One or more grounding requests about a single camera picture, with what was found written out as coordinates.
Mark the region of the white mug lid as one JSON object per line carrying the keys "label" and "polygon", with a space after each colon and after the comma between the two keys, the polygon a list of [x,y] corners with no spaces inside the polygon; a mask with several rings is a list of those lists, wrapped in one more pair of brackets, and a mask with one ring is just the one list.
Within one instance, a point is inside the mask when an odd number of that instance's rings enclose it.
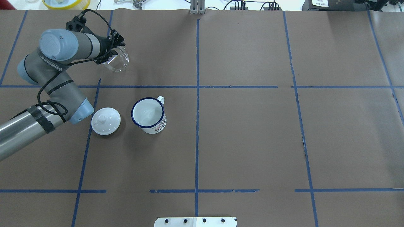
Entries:
{"label": "white mug lid", "polygon": [[106,136],[117,131],[120,126],[120,113],[110,107],[98,110],[91,120],[92,130],[98,135]]}

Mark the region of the yellow tape roll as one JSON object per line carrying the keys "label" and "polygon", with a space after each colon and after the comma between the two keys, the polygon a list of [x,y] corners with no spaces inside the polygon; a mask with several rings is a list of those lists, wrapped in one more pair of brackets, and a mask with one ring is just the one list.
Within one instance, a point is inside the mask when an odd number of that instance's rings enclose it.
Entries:
{"label": "yellow tape roll", "polygon": [[42,3],[51,10],[85,10],[91,0],[42,0]]}

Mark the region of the white enamel mug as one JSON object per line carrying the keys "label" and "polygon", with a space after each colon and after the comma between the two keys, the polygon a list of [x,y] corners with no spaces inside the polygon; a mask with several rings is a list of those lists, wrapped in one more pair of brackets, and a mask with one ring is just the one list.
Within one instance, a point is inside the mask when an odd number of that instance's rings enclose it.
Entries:
{"label": "white enamel mug", "polygon": [[131,109],[133,123],[151,135],[161,132],[167,124],[164,102],[163,96],[138,100]]}

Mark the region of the black computer box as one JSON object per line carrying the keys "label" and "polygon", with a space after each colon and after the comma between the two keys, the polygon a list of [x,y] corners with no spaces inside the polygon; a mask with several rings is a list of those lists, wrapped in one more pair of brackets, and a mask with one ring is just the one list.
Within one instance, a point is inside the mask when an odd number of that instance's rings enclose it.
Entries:
{"label": "black computer box", "polygon": [[380,11],[388,0],[305,0],[303,11]]}

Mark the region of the aluminium frame post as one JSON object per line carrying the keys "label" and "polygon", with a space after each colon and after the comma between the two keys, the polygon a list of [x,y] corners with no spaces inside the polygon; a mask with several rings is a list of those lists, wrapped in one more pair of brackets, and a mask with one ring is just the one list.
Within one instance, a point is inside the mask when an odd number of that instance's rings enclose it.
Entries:
{"label": "aluminium frame post", "polygon": [[202,15],[206,12],[205,0],[189,0],[190,2],[190,14]]}

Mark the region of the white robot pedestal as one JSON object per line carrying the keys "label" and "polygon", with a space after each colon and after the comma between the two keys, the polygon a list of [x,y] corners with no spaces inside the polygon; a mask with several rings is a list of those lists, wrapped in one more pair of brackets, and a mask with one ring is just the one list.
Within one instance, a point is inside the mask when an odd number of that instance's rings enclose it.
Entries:
{"label": "white robot pedestal", "polygon": [[160,217],[155,227],[237,227],[236,217]]}

